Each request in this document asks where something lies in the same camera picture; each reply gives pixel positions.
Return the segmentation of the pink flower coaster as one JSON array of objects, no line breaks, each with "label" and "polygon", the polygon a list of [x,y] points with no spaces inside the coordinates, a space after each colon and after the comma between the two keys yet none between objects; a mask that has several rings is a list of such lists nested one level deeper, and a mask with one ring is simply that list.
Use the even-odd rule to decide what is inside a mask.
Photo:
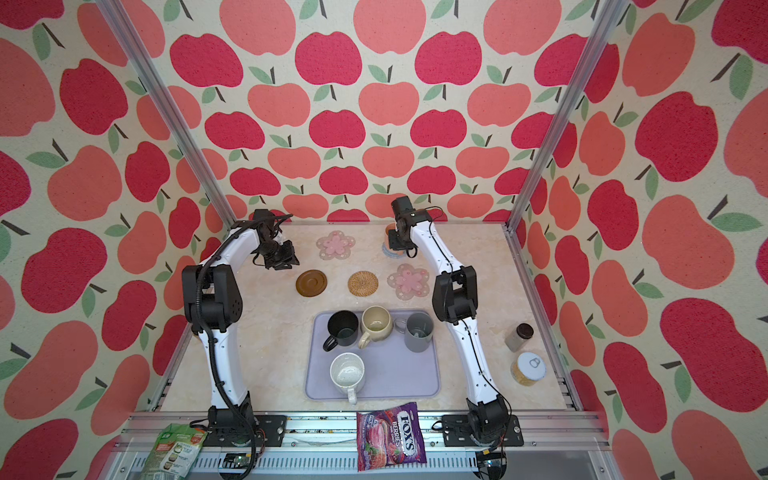
[{"label": "pink flower coaster", "polygon": [[345,260],[350,257],[356,240],[352,236],[345,235],[340,230],[332,231],[329,235],[319,238],[316,246],[319,249],[319,257],[323,260]]},{"label": "pink flower coaster", "polygon": [[426,297],[430,293],[429,279],[430,274],[426,269],[401,264],[387,277],[387,284],[394,289],[398,299],[408,301],[414,297]]}]

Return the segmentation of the brown wooden round coaster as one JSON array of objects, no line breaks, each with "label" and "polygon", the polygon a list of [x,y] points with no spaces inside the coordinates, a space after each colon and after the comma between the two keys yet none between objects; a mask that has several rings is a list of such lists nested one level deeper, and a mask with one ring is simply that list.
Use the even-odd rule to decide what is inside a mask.
[{"label": "brown wooden round coaster", "polygon": [[327,276],[322,271],[310,269],[297,277],[295,288],[301,296],[311,298],[323,293],[327,285]]}]

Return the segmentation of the woven rattan round coaster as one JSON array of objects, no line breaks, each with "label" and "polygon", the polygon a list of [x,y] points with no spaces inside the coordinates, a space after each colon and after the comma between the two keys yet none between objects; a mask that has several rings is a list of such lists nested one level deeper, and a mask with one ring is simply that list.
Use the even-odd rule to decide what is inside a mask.
[{"label": "woven rattan round coaster", "polygon": [[358,271],[349,277],[347,286],[352,295],[368,297],[377,291],[379,281],[377,276],[370,271]]}]

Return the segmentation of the cream beige mug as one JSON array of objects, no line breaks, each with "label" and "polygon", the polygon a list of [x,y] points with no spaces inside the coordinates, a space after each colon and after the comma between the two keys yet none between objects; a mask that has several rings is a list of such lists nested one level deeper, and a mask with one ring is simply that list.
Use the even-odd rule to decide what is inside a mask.
[{"label": "cream beige mug", "polygon": [[371,342],[385,340],[393,330],[393,321],[387,309],[381,306],[370,306],[362,314],[362,335],[358,348],[364,349]]}]

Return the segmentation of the black mug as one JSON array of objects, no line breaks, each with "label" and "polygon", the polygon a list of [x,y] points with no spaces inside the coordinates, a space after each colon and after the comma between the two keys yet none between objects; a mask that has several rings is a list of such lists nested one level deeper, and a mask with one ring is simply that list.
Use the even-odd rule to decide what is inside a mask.
[{"label": "black mug", "polygon": [[327,323],[329,336],[323,350],[329,352],[337,346],[350,346],[358,338],[359,319],[349,310],[340,310],[331,315]]}]

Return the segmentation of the grey woven round coaster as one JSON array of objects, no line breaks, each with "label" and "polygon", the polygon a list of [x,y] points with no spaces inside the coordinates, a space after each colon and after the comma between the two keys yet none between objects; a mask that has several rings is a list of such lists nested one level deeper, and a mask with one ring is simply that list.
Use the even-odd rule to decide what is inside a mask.
[{"label": "grey woven round coaster", "polygon": [[410,258],[404,251],[390,251],[390,250],[384,249],[383,253],[386,257],[392,258],[392,259]]}]

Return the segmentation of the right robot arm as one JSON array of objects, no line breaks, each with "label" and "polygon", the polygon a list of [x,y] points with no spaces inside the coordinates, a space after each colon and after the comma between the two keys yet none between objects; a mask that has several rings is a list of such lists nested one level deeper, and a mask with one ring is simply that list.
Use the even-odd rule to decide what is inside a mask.
[{"label": "right robot arm", "polygon": [[460,354],[467,379],[471,438],[480,446],[496,447],[507,433],[511,407],[492,380],[480,342],[476,271],[450,252],[428,210],[414,208],[406,196],[396,198],[391,206],[396,230],[388,234],[389,247],[424,255],[435,273],[432,306]]}]

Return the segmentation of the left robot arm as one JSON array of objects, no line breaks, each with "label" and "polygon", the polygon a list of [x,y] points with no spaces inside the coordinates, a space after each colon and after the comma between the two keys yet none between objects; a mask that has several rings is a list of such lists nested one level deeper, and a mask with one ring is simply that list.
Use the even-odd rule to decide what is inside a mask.
[{"label": "left robot arm", "polygon": [[253,218],[234,223],[222,244],[198,265],[182,271],[184,313],[202,342],[211,382],[209,430],[221,446],[266,445],[266,434],[253,414],[245,386],[237,341],[237,322],[244,303],[236,273],[250,257],[267,269],[286,270],[299,264],[281,225],[291,216],[257,209]]}]

